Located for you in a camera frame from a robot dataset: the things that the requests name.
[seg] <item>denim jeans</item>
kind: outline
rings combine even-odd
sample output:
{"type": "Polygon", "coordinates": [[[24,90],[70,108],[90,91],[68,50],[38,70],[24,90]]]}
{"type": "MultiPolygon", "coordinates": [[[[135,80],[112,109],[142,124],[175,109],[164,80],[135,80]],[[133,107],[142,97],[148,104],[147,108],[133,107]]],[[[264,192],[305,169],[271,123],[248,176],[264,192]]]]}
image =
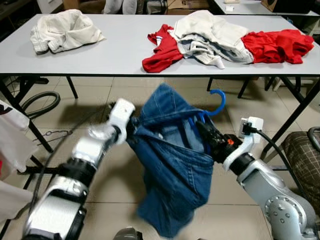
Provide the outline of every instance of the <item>denim jeans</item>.
{"type": "Polygon", "coordinates": [[[208,201],[213,159],[188,118],[202,112],[161,84],[142,107],[127,142],[145,167],[147,196],[138,215],[160,236],[173,238],[208,201]]]}

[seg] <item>white table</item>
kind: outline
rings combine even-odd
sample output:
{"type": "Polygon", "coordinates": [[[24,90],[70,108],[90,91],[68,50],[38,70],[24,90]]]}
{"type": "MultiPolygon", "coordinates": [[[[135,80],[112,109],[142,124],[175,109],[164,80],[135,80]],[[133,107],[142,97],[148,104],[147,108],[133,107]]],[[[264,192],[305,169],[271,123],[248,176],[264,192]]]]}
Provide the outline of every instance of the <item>white table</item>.
{"type": "MultiPolygon", "coordinates": [[[[303,58],[304,63],[237,64],[224,61],[225,69],[207,66],[194,59],[182,59],[160,73],[147,73],[142,60],[153,55],[155,47],[148,39],[162,24],[171,26],[182,16],[174,15],[90,15],[93,23],[101,29],[106,40],[71,51],[36,55],[30,42],[30,31],[41,15],[36,15],[0,43],[0,75],[4,76],[128,76],[128,77],[213,77],[219,76],[320,76],[320,46],[315,44],[303,58]]],[[[223,15],[230,23],[247,27],[250,31],[280,31],[295,29],[281,16],[223,15]]],[[[273,138],[276,141],[319,92],[319,84],[306,98],[295,92],[300,105],[273,138]]],[[[0,81],[0,90],[11,99],[8,89],[0,81]]]]}
{"type": "Polygon", "coordinates": [[[224,0],[212,0],[219,6],[219,8],[226,15],[299,15],[299,16],[314,16],[319,15],[313,11],[309,13],[280,13],[271,12],[265,6],[261,4],[259,0],[240,0],[240,3],[225,4],[224,0]],[[233,6],[233,11],[226,11],[227,6],[233,6]]]}

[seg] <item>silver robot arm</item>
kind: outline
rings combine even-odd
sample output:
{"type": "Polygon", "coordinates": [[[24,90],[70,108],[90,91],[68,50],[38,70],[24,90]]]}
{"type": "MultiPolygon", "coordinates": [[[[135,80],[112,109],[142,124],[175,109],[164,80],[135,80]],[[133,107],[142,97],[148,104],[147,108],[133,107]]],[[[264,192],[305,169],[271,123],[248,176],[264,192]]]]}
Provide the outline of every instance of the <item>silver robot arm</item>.
{"type": "Polygon", "coordinates": [[[260,205],[275,240],[317,240],[313,207],[286,187],[268,165],[253,158],[249,152],[260,141],[260,135],[245,134],[245,125],[261,130],[263,120],[257,117],[241,120],[239,137],[244,139],[243,143],[236,136],[228,139],[228,135],[222,135],[214,127],[197,122],[200,135],[211,146],[213,159],[238,176],[240,186],[260,205]]]}
{"type": "Polygon", "coordinates": [[[131,102],[120,98],[105,124],[88,129],[33,208],[24,227],[23,240],[79,238],[90,183],[108,149],[126,140],[126,127],[134,110],[131,102]]]}

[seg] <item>black hose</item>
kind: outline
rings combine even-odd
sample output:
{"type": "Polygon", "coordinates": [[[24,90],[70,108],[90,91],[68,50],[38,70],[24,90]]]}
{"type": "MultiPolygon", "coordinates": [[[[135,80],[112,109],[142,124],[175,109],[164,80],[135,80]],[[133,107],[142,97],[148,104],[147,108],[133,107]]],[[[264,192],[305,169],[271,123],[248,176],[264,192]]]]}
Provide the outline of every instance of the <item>black hose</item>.
{"type": "Polygon", "coordinates": [[[48,105],[45,106],[41,109],[32,111],[32,112],[28,112],[26,115],[32,120],[35,119],[49,111],[51,111],[52,109],[54,109],[61,101],[60,95],[59,93],[55,92],[55,91],[44,91],[41,93],[38,93],[32,97],[30,97],[28,100],[26,100],[23,104],[22,104],[22,109],[26,110],[33,102],[35,102],[36,100],[43,98],[43,97],[48,97],[48,96],[53,96],[55,97],[54,101],[48,105]]]}

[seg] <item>tile floor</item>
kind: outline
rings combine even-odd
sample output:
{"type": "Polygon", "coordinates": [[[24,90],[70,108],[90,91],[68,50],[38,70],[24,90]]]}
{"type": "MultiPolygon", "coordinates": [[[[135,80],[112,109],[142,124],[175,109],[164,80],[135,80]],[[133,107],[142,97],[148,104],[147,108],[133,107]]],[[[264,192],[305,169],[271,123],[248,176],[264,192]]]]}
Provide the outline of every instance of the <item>tile floor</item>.
{"type": "MultiPolygon", "coordinates": [[[[36,85],[29,96],[43,91],[56,91],[61,95],[61,102],[54,110],[40,116],[34,122],[40,131],[59,131],[45,136],[55,147],[60,136],[66,134],[86,113],[101,110],[69,137],[61,146],[50,165],[52,167],[64,162],[77,140],[84,134],[86,127],[106,119],[106,105],[122,97],[132,101],[138,108],[142,106],[156,87],[166,82],[192,105],[203,109],[215,109],[220,104],[220,97],[206,92],[207,78],[128,78],[128,77],[73,77],[79,99],[73,98],[65,77],[49,77],[48,85],[36,85]]],[[[281,88],[277,92],[265,92],[264,80],[252,81],[243,95],[237,94],[242,86],[241,80],[216,80],[212,88],[226,92],[226,108],[213,118],[216,126],[224,133],[238,132],[241,117],[256,116],[264,119],[264,131],[272,137],[279,127],[293,112],[298,102],[291,93],[281,88]]],[[[31,110],[50,103],[50,97],[37,101],[31,110]]],[[[293,131],[306,131],[311,126],[320,125],[319,96],[304,111],[297,121],[288,129],[281,141],[293,131]]],[[[26,135],[35,139],[31,131],[26,135]]],[[[262,141],[253,150],[260,156],[262,141]]],[[[48,155],[43,147],[35,154],[41,161],[48,155]]],[[[270,164],[282,164],[279,157],[270,164]]],[[[143,232],[145,240],[160,239],[153,227],[135,215],[138,203],[145,197],[142,180],[143,167],[127,144],[116,146],[102,162],[90,188],[86,208],[88,214],[80,236],[81,240],[111,240],[118,230],[127,226],[136,227],[143,232]]],[[[296,186],[287,172],[279,173],[287,185],[296,186]]],[[[44,191],[49,176],[45,176],[41,192],[44,191]]],[[[17,187],[22,187],[26,176],[13,174],[6,179],[17,187]]],[[[35,181],[29,189],[32,191],[35,181]]],[[[26,213],[20,219],[12,221],[4,240],[19,240],[22,234],[26,213]]],[[[221,165],[215,164],[212,176],[211,193],[208,203],[196,211],[191,224],[185,227],[177,240],[271,240],[270,227],[261,209],[236,183],[236,176],[225,173],[221,165]]]]}

